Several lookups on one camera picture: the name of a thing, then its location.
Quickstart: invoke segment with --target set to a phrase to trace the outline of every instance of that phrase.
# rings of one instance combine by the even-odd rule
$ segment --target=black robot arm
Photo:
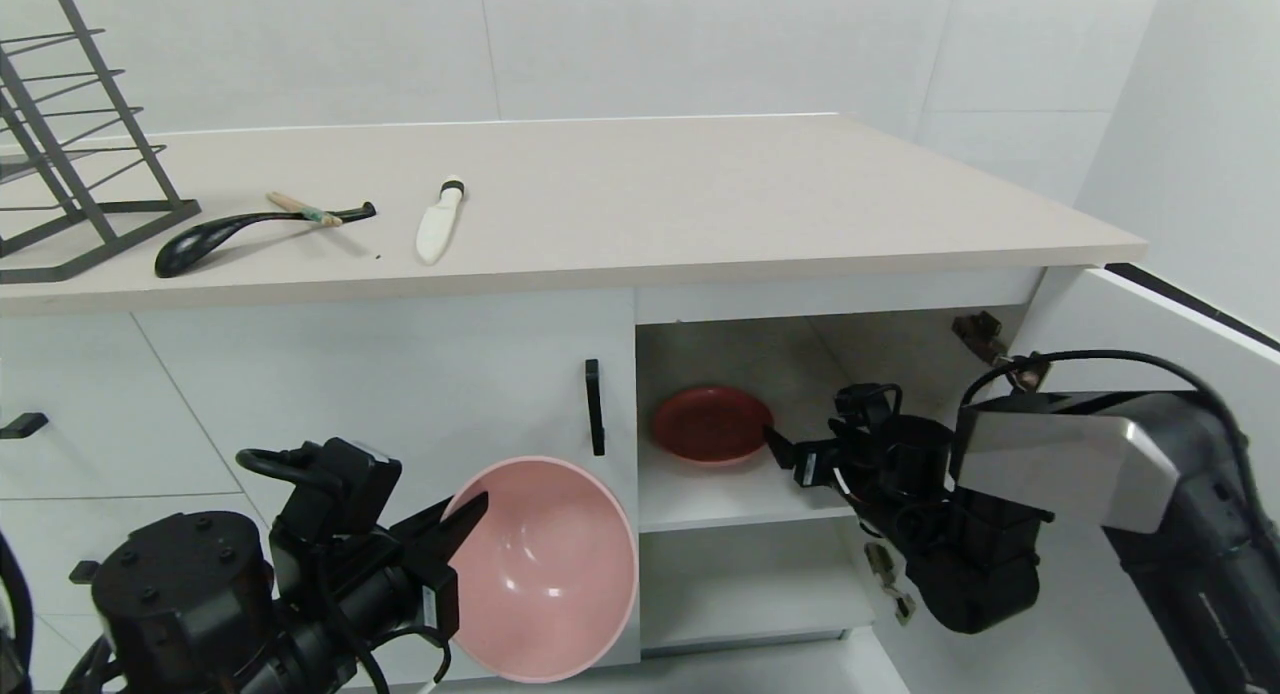
[[[257,526],[238,513],[173,515],[134,531],[92,579],[111,644],[86,652],[63,691],[96,693],[123,675],[129,691],[147,694],[332,693],[358,662],[385,693],[372,650],[401,635],[443,649],[439,682],[458,630],[448,562],[488,496],[444,521],[448,499],[384,529],[376,522],[399,479],[394,460],[330,439],[246,449],[237,461],[296,485],[271,526],[274,572]]]
[[[1128,352],[1061,352],[1137,359]],[[895,385],[841,389],[832,439],[767,430],[801,487],[838,490],[906,560],[941,624],[975,634],[1039,594],[1036,538],[1055,513],[1102,525],[1201,694],[1280,691],[1280,539],[1258,501],[1245,440],[1216,393],[1015,393],[970,405],[952,433],[902,415]]]

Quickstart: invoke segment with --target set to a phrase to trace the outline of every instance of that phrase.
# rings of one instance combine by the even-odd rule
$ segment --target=metal rack
[[[22,152],[0,156],[0,187],[5,183],[19,179],[23,175],[37,174],[46,184],[52,202],[47,206],[0,206],[0,216],[6,213],[40,213],[60,211],[60,215],[40,223],[29,229],[8,238],[0,238],[0,284],[26,284],[38,283],[38,280],[64,280],[83,270],[90,269],[101,261],[108,260],[133,247],[143,239],[154,237],[179,222],[189,219],[200,213],[200,205],[195,198],[180,198],[169,182],[163,166],[160,166],[157,152],[164,146],[151,146],[146,134],[142,133],[134,115],[142,108],[129,106],[124,101],[119,87],[115,85],[115,76],[123,69],[108,69],[101,52],[93,42],[95,35],[102,29],[86,27],[79,10],[73,0],[58,0],[63,14],[67,15],[70,29],[51,35],[27,35],[27,37],[0,38],[0,120],[4,127],[0,134],[12,134]],[[42,47],[60,46],[60,44],[78,42],[88,60],[88,70],[74,70],[67,74],[31,76],[23,79],[14,69],[14,59],[28,55],[28,52],[42,50]],[[28,85],[36,83],[45,87],[47,82],[65,82],[49,93],[32,96]],[[65,111],[42,111],[41,105],[54,102],[64,93],[76,92],[83,88],[101,85],[110,106],[74,109]],[[59,117],[82,115],[109,115],[105,123],[91,125],[91,128],[59,140],[51,125],[51,119]],[[110,128],[110,125],[123,125],[132,143],[111,143],[111,146],[93,146],[86,142],[92,134],[97,134]],[[137,157],[115,169],[106,175],[97,175],[92,182],[86,179],[76,169],[76,161],[82,157],[96,155],[96,152],[137,152]],[[93,198],[93,190],[101,187],[122,175],[134,166],[146,165],[151,170],[151,177],[159,187],[164,198],[137,198],[137,201],[100,202]],[[0,204],[4,202],[4,190],[0,190]],[[146,224],[133,228],[127,233],[118,233],[110,223],[110,215],[127,213],[155,213],[156,216]],[[101,243],[91,246],[88,251],[69,257],[58,265],[5,269],[4,257],[19,248],[27,248],[49,239],[50,237],[65,232],[76,225],[88,223],[95,230]]]

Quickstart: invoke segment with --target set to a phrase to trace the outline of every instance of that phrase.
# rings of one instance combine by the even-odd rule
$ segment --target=open cabinet door
[[[1050,271],[1011,351],[1084,348],[1166,357],[1220,389],[1252,439],[1268,512],[1280,511],[1280,353],[1108,271]],[[1043,391],[1161,388],[1187,387],[1138,362],[1088,361],[1057,362]],[[979,635],[947,631],[925,611],[900,626],[892,603],[874,598],[876,634],[913,694],[1190,693],[1101,529],[1059,517],[1037,552],[1037,604]]]

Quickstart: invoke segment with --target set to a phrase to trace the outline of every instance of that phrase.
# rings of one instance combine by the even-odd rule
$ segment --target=dish rack
[[[123,69],[108,69],[101,52],[93,42],[95,35],[102,29],[91,29],[84,24],[73,0],[56,0],[67,18],[69,29],[51,35],[23,35],[17,38],[0,38],[0,223],[4,216],[27,213],[23,216],[40,219],[38,213],[50,213],[51,219],[41,220],[17,234],[0,237],[0,284],[27,284],[38,280],[64,280],[109,257],[133,247],[143,239],[154,237],[179,222],[200,213],[195,198],[180,198],[169,182],[157,152],[165,147],[151,146],[140,128],[136,114],[142,108],[129,106],[124,101],[115,78]],[[46,76],[22,78],[14,61],[29,52],[46,47],[82,47],[88,61],[87,70],[69,70]],[[73,108],[59,110],[55,101],[72,92],[95,92],[100,87],[106,95],[104,106]],[[52,120],[79,120],[90,117],[95,120],[90,128],[76,134],[59,138],[54,132]],[[123,125],[128,137],[96,143],[90,137],[100,134],[110,125]],[[83,157],[100,152],[115,152],[114,157],[124,157],[122,152],[137,152],[128,157],[128,164],[111,166],[109,173],[92,172],[82,175],[78,165]],[[122,175],[134,166],[146,165],[164,198],[137,198],[136,201],[100,202],[93,198],[93,191]],[[40,175],[50,193],[51,202],[36,206],[6,206],[5,188],[14,191],[13,183],[24,175]],[[127,232],[118,232],[111,225],[111,216],[120,214],[150,214],[155,216]],[[5,257],[20,248],[33,247],[76,227],[90,227],[93,230],[87,251],[73,248],[69,257],[60,264],[46,266],[9,268]]]

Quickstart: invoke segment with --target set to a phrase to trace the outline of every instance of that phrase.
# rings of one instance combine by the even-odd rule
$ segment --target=door hinge
[[[964,342],[964,346],[969,348],[982,362],[987,366],[997,367],[1006,365],[1006,362],[1015,362],[1024,357],[1009,356],[1009,344],[1000,338],[1000,330],[1004,324],[996,316],[992,316],[988,311],[982,311],[978,314],[970,314],[965,316],[956,316],[951,321],[951,332]],[[1018,371],[1011,371],[1005,376],[1010,387],[1018,392],[1037,392],[1041,384],[1044,383],[1044,378],[1048,375],[1050,365],[1048,362],[1037,362],[1036,365],[1028,365],[1025,369]]]

